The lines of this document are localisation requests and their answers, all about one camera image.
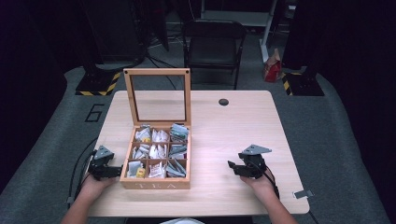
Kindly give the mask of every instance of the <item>forearm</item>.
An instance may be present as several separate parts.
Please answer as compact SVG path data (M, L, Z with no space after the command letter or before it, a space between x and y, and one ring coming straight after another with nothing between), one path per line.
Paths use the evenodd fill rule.
M92 202L84 200L84 198L77 198L67 211L62 224L83 224L87 223L88 211Z
M297 223L282 202L276 197L273 190L262 190L257 197L267 210L273 224Z

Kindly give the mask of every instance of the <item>small black object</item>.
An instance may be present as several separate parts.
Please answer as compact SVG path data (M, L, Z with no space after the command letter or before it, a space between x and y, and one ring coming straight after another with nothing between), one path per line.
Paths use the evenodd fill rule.
M230 103L227 99L220 99L219 100L219 104L220 105L228 105L228 103Z

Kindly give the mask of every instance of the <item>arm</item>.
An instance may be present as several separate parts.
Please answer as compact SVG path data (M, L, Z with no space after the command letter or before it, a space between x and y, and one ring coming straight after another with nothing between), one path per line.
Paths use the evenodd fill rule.
M258 179L251 179L240 176L241 180L247 183L262 202L273 224L278 223L297 223L294 217L285 208L282 202L276 197L273 186L267 177L262 176Z
M79 224L86 223L88 218L88 211L93 202L102 194L102 191L115 183L115 178L104 179L97 181L93 176L88 175L85 179L81 192L67 211L62 224Z

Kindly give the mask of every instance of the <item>wooden box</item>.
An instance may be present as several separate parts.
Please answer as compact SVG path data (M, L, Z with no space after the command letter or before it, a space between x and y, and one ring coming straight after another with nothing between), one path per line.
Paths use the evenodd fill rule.
M125 83L134 120L125 162L120 175L120 182L126 189L189 189L190 162L191 162L191 77L188 68L128 68L124 69ZM160 79L163 84L158 87L150 85L154 78ZM170 135L173 124L183 125L189 129L187 141L173 142L141 142L136 139L136 132L149 127L151 133L162 130ZM134 151L142 145L165 147L164 159L136 159ZM169 150L173 145L187 146L183 158L169 157ZM131 161L140 161L145 168L144 177L130 177L129 164ZM184 168L185 177L149 177L150 165L171 163L174 167L178 162Z

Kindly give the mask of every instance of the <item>wooden table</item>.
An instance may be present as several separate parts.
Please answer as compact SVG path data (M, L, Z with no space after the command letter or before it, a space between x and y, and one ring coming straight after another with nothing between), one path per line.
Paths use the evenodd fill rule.
M219 104L226 98L230 103ZM271 148L264 153L276 177L280 200L292 214L309 211L289 144L269 91L191 92L191 189L124 189L117 183L90 210L92 217L214 217L267 214L249 186L227 161L243 164L238 153L251 144ZM109 165L125 160L133 128L126 91L118 91L106 115L95 148L115 153Z

